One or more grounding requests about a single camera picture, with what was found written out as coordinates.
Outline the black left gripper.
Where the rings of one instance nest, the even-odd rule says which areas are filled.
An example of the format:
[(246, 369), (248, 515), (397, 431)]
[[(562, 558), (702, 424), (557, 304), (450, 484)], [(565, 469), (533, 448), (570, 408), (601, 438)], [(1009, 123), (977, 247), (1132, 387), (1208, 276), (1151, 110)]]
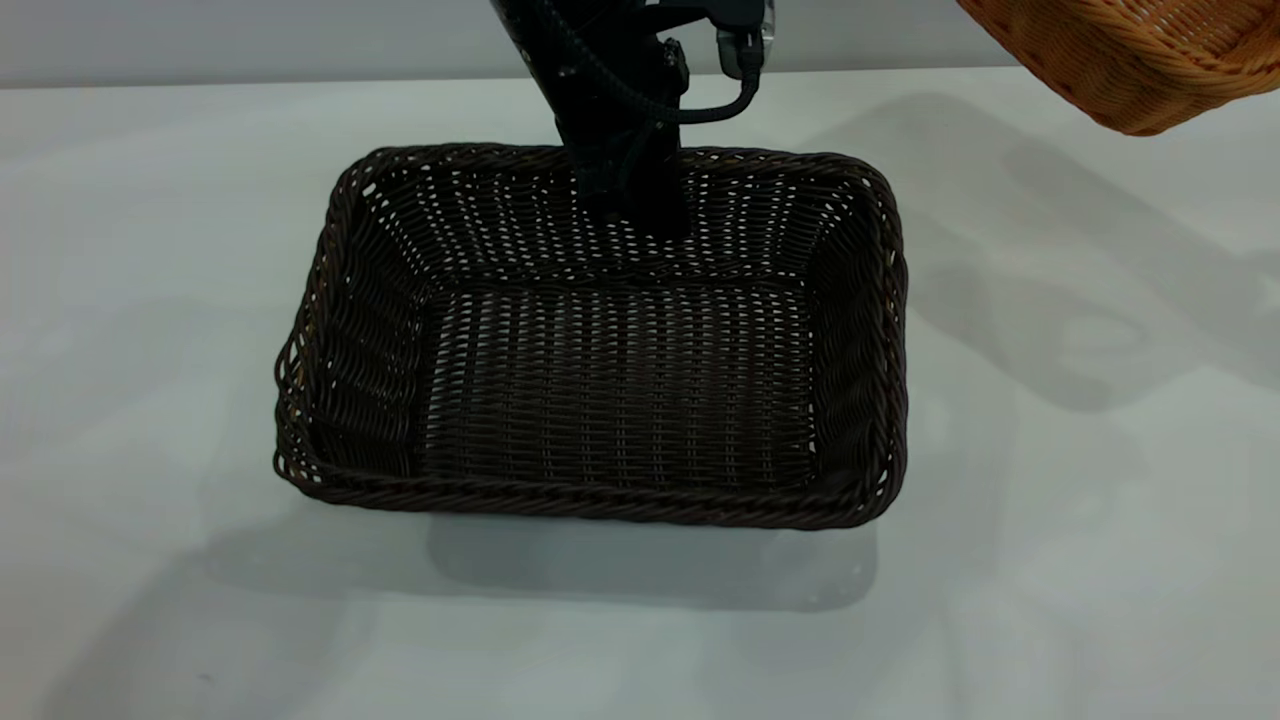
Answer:
[(579, 200), (598, 222), (625, 211), (658, 240), (682, 240), (689, 208), (671, 156), (641, 151), (628, 177), (612, 152), (660, 118), (620, 97), (637, 95), (680, 110), (689, 68), (660, 33), (701, 19), (699, 1), (493, 1), (509, 41), (554, 115), (561, 142), (575, 151)]

